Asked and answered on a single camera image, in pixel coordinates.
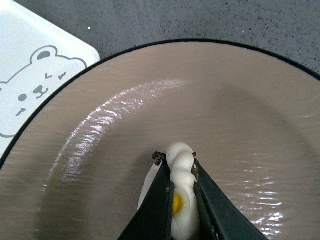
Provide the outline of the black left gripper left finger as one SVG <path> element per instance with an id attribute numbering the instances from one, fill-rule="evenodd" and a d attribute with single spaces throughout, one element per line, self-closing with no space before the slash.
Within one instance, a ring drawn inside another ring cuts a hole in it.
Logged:
<path id="1" fill-rule="evenodd" d="M 139 210 L 126 226 L 120 240 L 170 240 L 174 183 L 170 180 L 170 168 L 166 154 L 154 152 L 152 159 L 159 170 Z"/>

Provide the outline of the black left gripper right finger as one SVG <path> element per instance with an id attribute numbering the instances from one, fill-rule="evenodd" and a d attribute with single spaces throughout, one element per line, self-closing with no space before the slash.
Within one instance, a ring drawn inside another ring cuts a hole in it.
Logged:
<path id="1" fill-rule="evenodd" d="M 200 240 L 266 240 L 231 202 L 193 154 L 191 173 L 195 176 L 193 191 L 199 215 Z"/>

